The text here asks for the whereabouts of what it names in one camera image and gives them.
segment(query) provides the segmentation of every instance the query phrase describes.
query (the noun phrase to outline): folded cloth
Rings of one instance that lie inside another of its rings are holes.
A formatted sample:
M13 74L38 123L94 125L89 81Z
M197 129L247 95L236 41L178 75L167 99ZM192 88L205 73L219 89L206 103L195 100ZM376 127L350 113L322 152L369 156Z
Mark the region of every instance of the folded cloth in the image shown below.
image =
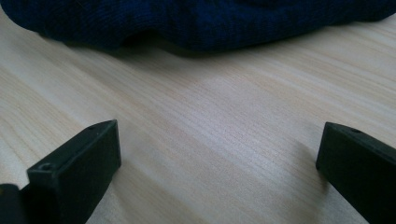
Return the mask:
M143 31L186 49L236 49L336 23L379 21L396 11L396 0L0 1L21 27L105 49Z

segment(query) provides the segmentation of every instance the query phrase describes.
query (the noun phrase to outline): wooden table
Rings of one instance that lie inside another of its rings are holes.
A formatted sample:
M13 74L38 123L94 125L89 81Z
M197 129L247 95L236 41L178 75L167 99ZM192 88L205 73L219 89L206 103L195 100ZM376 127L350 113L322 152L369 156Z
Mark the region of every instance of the wooden table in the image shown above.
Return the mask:
M0 183L117 119L122 166L88 223L365 223L315 168L325 121L396 147L396 17L190 52L104 52L0 13Z

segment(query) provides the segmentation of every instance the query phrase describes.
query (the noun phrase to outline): blue cloth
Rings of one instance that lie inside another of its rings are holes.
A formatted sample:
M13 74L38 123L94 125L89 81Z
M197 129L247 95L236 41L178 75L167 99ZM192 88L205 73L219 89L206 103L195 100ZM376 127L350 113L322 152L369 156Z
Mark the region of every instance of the blue cloth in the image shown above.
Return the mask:
M396 11L396 0L0 1L21 27L106 49L143 31L186 49L236 49L336 23L379 21Z

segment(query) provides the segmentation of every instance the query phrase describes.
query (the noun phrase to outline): wood grain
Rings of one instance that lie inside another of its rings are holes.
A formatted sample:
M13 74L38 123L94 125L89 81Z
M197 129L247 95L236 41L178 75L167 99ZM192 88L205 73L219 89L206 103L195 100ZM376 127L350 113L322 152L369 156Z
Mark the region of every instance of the wood grain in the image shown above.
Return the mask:
M365 223L322 178L325 121L396 147L396 17L189 52L105 52L0 13L0 183L83 128L120 125L122 166L88 223Z

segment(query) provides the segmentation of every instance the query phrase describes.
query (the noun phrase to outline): black object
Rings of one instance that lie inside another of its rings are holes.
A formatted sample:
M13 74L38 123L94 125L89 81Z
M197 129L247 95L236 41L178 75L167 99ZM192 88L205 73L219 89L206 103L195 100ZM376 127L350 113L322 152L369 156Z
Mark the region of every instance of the black object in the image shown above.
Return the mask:
M370 223L396 223L396 149L327 122L317 169Z
M29 168L21 191L0 185L0 223L85 223L119 167L117 121L92 125Z

